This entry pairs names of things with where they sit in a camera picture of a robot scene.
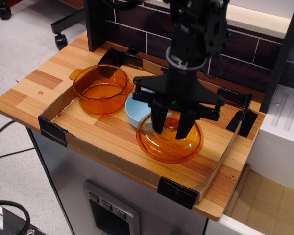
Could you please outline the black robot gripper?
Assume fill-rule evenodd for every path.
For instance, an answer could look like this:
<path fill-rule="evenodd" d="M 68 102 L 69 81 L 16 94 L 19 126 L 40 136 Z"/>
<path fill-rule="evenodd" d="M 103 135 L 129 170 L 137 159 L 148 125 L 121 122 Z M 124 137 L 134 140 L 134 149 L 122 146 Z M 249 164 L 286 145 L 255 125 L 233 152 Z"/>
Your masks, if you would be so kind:
<path fill-rule="evenodd" d="M 151 108 L 152 127 L 161 134 L 170 110 L 180 113 L 176 139 L 184 139 L 200 118 L 217 121 L 225 99 L 205 88 L 197 72 L 211 53 L 199 47 L 174 47 L 166 51 L 168 72 L 160 76 L 137 76 L 134 99 Z"/>

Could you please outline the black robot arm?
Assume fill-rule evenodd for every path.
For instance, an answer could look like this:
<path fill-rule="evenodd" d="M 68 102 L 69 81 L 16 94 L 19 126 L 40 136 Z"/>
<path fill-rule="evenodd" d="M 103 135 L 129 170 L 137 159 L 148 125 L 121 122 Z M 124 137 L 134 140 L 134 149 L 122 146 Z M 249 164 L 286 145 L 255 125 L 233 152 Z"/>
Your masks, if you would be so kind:
<path fill-rule="evenodd" d="M 162 133 L 168 110 L 180 113 L 176 139 L 185 138 L 200 118 L 218 120 L 225 98 L 204 87 L 197 72 L 227 46 L 226 0 L 171 0 L 173 25 L 166 51 L 168 73 L 135 77 L 133 98 L 148 103 L 153 130 Z"/>

